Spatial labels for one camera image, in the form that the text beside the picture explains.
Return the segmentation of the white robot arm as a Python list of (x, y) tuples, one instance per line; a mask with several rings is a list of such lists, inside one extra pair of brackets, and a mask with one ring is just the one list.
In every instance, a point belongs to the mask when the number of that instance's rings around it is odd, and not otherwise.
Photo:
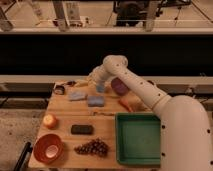
[(89, 74), (97, 86), (118, 77), (161, 120), (161, 171), (213, 171), (213, 141), (208, 114), (196, 99), (171, 97), (136, 75), (122, 55), (108, 55)]

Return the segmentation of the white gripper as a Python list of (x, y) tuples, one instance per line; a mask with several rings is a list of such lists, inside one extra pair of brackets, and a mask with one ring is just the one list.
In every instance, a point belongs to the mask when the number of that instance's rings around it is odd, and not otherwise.
[(89, 74), (91, 80), (96, 84), (96, 91), (98, 93), (105, 92), (105, 82), (109, 79), (110, 74), (106, 71), (103, 65), (95, 67)]

